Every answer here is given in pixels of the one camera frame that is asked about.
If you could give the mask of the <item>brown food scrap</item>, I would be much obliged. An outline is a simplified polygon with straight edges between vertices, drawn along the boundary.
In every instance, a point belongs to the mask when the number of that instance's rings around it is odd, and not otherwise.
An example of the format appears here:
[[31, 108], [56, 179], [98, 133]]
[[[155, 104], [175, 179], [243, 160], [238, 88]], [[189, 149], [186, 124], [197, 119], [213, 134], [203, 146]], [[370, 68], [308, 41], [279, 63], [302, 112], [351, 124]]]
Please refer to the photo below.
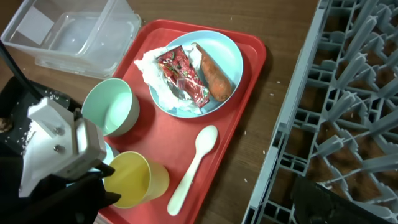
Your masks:
[[13, 122], [10, 118], [0, 118], [0, 133], [6, 133], [13, 127]]

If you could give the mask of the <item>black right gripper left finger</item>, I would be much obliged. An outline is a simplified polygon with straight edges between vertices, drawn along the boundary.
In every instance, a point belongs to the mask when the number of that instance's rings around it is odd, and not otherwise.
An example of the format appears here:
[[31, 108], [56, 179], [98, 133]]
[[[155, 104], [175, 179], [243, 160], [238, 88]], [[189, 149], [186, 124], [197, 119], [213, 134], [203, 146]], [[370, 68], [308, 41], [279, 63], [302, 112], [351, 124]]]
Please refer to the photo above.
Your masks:
[[115, 169], [106, 164], [97, 168], [69, 186], [50, 175], [32, 195], [20, 198], [22, 162], [1, 162], [1, 223], [93, 223], [99, 210], [121, 198], [107, 192], [102, 180]]

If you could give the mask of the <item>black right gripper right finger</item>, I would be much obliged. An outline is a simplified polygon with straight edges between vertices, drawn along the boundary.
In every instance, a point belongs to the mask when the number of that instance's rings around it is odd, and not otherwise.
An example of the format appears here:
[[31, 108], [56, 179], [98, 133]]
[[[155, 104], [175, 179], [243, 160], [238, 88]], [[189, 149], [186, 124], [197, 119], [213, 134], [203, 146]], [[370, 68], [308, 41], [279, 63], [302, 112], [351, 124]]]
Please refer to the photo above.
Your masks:
[[349, 202], [304, 177], [292, 189], [294, 216], [299, 224], [388, 224], [389, 221]]

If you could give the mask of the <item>yellow plastic cup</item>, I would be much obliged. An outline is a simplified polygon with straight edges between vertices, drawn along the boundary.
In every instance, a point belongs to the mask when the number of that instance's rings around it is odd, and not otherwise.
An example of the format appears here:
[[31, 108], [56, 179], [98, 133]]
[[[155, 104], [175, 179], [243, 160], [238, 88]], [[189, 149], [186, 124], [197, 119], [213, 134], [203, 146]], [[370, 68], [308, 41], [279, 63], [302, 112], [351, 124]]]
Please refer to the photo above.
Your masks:
[[167, 169], [138, 152], [123, 152], [111, 161], [110, 166], [114, 173], [104, 179], [104, 187], [121, 196], [113, 203], [117, 208], [132, 208], [156, 199], [169, 187]]

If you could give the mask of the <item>mint green bowl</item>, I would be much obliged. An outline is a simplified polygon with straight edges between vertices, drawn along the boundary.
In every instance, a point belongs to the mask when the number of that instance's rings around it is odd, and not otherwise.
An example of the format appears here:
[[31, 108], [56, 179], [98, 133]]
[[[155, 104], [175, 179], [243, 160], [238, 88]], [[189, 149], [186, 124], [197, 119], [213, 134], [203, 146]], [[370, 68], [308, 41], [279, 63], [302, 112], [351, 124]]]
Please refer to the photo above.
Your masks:
[[104, 136], [121, 136], [135, 125], [140, 105], [127, 82], [110, 78], [89, 92], [81, 112], [102, 130]]

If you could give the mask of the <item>white plastic spoon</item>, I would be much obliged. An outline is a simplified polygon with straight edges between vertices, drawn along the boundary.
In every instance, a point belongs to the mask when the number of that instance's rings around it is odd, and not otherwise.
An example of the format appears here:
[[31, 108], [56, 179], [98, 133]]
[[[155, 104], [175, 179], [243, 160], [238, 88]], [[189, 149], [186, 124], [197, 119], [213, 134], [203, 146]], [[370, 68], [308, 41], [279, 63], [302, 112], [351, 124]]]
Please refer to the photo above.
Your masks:
[[195, 156], [167, 205], [169, 215], [176, 216], [181, 211], [200, 162], [214, 148], [217, 137], [218, 130], [213, 125], [203, 128], [197, 135], [195, 140]]

